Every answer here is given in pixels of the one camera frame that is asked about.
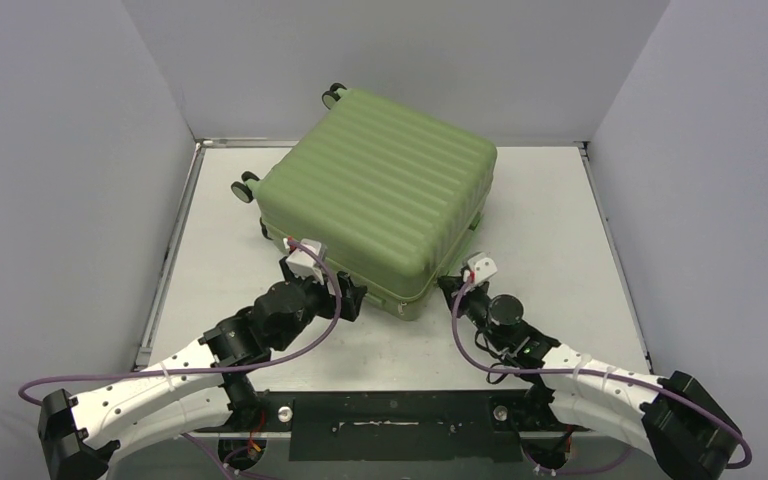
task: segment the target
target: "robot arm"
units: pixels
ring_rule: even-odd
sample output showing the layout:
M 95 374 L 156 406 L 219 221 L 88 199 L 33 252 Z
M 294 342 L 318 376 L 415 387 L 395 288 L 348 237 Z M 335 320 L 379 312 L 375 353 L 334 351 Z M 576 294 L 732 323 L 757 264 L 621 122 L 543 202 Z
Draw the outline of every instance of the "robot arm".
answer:
M 318 242 L 301 244 L 324 257 Z M 174 355 L 96 390 L 46 396 L 38 433 L 51 479 L 94 480 L 111 463 L 160 440 L 199 428 L 248 426 L 260 408 L 257 394 L 244 372 L 228 367 L 268 361 L 314 317 L 332 317 L 335 310 L 323 272 L 305 252 L 291 249 L 279 264 L 283 281 Z M 341 318 L 354 321 L 366 287 L 343 272 L 337 281 Z
M 527 396 L 540 406 L 529 413 L 547 417 L 547 423 L 580 425 L 625 442 L 655 458 L 674 479 L 721 475 L 737 440 L 674 399 L 641 385 L 678 394 L 739 431 L 693 377 L 682 372 L 670 378 L 629 372 L 543 334 L 523 319 L 518 299 L 488 295 L 488 280 L 495 273 L 495 262 L 482 253 L 466 262 L 461 275 L 441 277 L 438 284 L 453 309 L 458 292 L 470 282 L 456 314 L 470 319 L 498 362 L 516 369 L 569 372 L 518 375 L 533 384 Z M 634 383 L 609 375 L 633 378 Z

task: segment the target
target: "red wire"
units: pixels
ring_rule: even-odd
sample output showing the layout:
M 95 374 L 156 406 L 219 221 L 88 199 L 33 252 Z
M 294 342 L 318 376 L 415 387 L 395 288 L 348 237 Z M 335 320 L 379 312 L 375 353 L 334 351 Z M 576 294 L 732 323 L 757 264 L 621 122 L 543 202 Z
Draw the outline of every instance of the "red wire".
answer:
M 249 447 L 250 451 L 251 451 L 252 448 L 254 448 L 254 434 L 258 433 L 260 431 L 260 429 L 263 428 L 263 425 L 265 425 L 265 424 L 266 424 L 266 410 L 261 410 L 260 411 L 260 423 L 257 425 L 257 427 L 252 429 L 251 432 L 249 432 L 248 447 Z

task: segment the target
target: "white tabletop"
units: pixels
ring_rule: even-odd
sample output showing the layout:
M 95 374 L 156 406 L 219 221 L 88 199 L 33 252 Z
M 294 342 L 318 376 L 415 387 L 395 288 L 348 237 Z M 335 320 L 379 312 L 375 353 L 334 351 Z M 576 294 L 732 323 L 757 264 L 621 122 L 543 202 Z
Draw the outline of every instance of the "white tabletop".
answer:
M 250 170 L 263 177 L 287 148 L 206 150 L 160 316 L 151 362 L 185 346 L 250 305 L 281 279 L 281 254 L 265 240 L 255 204 L 240 202 L 231 182 Z M 633 371 L 648 369 L 642 341 L 575 147 L 499 148 L 493 187 L 473 250 L 490 253 L 500 272 L 490 293 L 511 293 L 526 320 L 595 358 Z M 422 316 L 405 322 L 365 306 L 300 359 L 250 374 L 258 390 L 457 390 L 492 388 L 452 340 L 439 291 Z M 327 325 L 317 319 L 298 349 Z M 461 336 L 473 355 L 473 329 Z M 277 353 L 274 358 L 283 355 Z M 521 388 L 508 378 L 497 388 Z

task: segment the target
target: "green suitcase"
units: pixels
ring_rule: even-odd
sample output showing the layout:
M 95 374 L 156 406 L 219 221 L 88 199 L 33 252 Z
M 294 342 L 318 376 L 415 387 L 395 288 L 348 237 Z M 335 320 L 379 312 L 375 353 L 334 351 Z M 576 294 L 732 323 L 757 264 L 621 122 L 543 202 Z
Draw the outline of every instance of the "green suitcase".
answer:
M 264 236 L 309 238 L 328 264 L 366 285 L 365 303 L 419 316 L 438 276 L 466 254 L 493 181 L 496 147 L 477 135 L 340 84 L 331 110 L 262 179 L 234 193 L 256 199 Z

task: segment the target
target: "black caster wheel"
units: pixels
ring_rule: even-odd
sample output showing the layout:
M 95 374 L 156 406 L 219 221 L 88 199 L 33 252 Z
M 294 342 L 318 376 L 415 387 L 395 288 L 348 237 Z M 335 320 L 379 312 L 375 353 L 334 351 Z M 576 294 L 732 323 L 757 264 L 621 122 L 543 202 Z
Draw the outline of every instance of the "black caster wheel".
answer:
M 255 182 L 260 181 L 260 177 L 257 175 L 251 173 L 251 172 L 243 172 L 243 174 L 240 176 L 242 178 L 243 183 L 248 182 L 249 180 L 254 180 Z
M 222 463 L 227 463 L 228 468 L 233 470 L 246 471 L 263 458 L 266 453 L 266 440 L 254 440 L 257 448 L 247 448 L 245 440 L 222 440 L 219 442 L 217 454 L 222 459 Z M 234 456 L 228 458 L 228 455 L 234 453 Z
M 243 182 L 234 182 L 231 184 L 231 191 L 237 196 L 243 203 L 251 203 L 254 200 L 254 195 L 249 187 Z
M 260 219 L 260 234 L 263 235 L 263 238 L 267 240 L 272 240 L 272 237 L 269 236 L 269 231 L 266 229 L 266 225 L 263 224 L 263 219 Z
M 337 104 L 337 101 L 340 100 L 340 96 L 336 93 L 332 92 L 331 90 L 328 90 L 327 92 L 322 94 L 322 104 L 325 105 L 325 108 L 328 110 L 331 110 L 334 108 L 334 105 Z

